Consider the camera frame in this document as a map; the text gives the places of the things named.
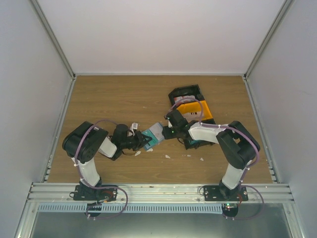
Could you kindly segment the orange card tray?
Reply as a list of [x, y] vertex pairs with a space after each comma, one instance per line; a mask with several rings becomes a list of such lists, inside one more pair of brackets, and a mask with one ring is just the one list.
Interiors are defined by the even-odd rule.
[[201, 112], [202, 120], [213, 119], [211, 111], [208, 107], [208, 104], [205, 100], [200, 101], [202, 106], [197, 101], [186, 100], [177, 106], [177, 110], [183, 115], [187, 121], [199, 120]]

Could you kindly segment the black card tray far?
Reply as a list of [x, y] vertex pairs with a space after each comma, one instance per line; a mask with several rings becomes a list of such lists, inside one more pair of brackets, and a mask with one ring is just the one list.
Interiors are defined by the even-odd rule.
[[195, 98], [199, 101], [203, 101], [205, 99], [198, 84], [175, 88], [169, 93], [168, 98], [172, 106], [183, 98]]

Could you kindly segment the pink white card in orange tray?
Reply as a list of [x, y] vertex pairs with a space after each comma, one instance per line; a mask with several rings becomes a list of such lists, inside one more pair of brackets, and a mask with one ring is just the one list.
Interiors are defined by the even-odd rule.
[[187, 119], [188, 121], [199, 120], [201, 114], [202, 114], [201, 111], [188, 112], [188, 113], [183, 114], [183, 117], [185, 119]]

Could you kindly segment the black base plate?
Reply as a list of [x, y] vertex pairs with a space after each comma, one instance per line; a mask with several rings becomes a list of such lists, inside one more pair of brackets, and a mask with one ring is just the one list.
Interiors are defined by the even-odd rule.
[[233, 190], [225, 186], [204, 185], [198, 189], [199, 195], [204, 197], [205, 201], [248, 201], [248, 193], [245, 188], [236, 187]]
[[107, 186], [103, 189], [94, 189], [80, 183], [75, 190], [70, 192], [69, 197], [75, 201], [115, 201], [117, 196], [117, 186]]

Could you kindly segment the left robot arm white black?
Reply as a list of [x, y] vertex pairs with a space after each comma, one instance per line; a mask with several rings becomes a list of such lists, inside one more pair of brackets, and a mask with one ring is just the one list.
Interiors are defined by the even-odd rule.
[[124, 150], [138, 151], [153, 139], [139, 130], [132, 130], [125, 124], [115, 124], [112, 135], [108, 131], [83, 122], [68, 134], [62, 148], [74, 162], [80, 182], [85, 188], [85, 195], [90, 200], [97, 200], [102, 195], [101, 177], [97, 172], [94, 157], [97, 153], [115, 161]]

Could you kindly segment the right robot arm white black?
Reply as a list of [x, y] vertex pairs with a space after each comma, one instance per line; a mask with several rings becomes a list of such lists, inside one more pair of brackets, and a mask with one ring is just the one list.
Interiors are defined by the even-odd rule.
[[228, 167], [219, 182], [219, 195], [230, 201], [238, 193], [245, 173], [259, 158], [260, 145], [239, 122], [209, 124], [192, 120], [188, 122], [178, 110], [167, 113], [164, 118], [169, 125], [162, 134], [165, 139], [182, 139], [184, 142], [218, 144], [228, 162]]

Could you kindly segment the black card tray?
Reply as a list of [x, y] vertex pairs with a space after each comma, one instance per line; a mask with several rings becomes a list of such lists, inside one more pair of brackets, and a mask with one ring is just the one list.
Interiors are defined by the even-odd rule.
[[204, 140], [194, 140], [190, 136], [189, 129], [193, 124], [195, 124], [197, 122], [198, 122], [197, 120], [192, 120], [185, 126], [186, 138], [183, 139], [183, 142], [184, 142], [184, 146], [185, 146], [186, 150], [198, 149], [199, 147], [207, 146], [207, 145], [210, 145], [210, 146], [214, 145], [213, 142], [208, 142], [208, 141], [204, 141]]
[[195, 98], [199, 101], [203, 101], [205, 99], [198, 84], [175, 88], [169, 93], [168, 98], [172, 106], [183, 98]]

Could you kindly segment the aluminium front rail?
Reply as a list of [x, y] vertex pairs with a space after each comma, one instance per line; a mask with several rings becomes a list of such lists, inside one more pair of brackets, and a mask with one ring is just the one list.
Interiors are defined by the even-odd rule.
[[[75, 191], [75, 183], [34, 183], [29, 202], [74, 202], [69, 196]], [[226, 203], [217, 195], [205, 194], [202, 184], [142, 184], [119, 183], [126, 191], [129, 203]], [[244, 203], [293, 203], [294, 198], [287, 184], [250, 184], [246, 186], [248, 200]]]

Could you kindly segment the red white cards in tray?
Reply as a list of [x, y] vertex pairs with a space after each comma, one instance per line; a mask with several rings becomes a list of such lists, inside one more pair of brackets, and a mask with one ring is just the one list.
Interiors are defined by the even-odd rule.
[[177, 103], [177, 102], [181, 102], [181, 103], [193, 102], [195, 99], [196, 98], [194, 95], [185, 95], [185, 96], [174, 97], [175, 103]]

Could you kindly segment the black card tray near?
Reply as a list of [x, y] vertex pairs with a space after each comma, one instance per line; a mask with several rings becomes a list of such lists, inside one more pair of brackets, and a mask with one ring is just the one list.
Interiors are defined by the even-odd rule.
[[186, 138], [183, 139], [183, 142], [184, 142], [184, 146], [185, 146], [186, 150], [198, 149], [199, 147], [207, 146], [207, 145], [210, 145], [210, 146], [214, 145], [213, 142], [208, 142], [208, 141], [204, 141], [204, 140], [194, 140], [190, 136], [189, 129], [193, 124], [195, 124], [197, 122], [198, 122], [197, 120], [192, 120], [185, 126]]

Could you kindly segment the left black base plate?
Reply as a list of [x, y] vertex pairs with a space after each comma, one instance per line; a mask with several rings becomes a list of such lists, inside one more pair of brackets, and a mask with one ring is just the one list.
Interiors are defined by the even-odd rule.
[[80, 183], [75, 190], [70, 192], [69, 197], [75, 201], [115, 201], [117, 196], [117, 186], [107, 186], [103, 189], [94, 189]]

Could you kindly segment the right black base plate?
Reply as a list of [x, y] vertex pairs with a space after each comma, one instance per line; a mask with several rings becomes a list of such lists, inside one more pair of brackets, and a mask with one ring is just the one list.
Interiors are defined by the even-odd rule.
[[199, 195], [204, 197], [205, 201], [248, 201], [248, 193], [245, 188], [236, 187], [233, 190], [225, 186], [204, 185], [198, 189]]

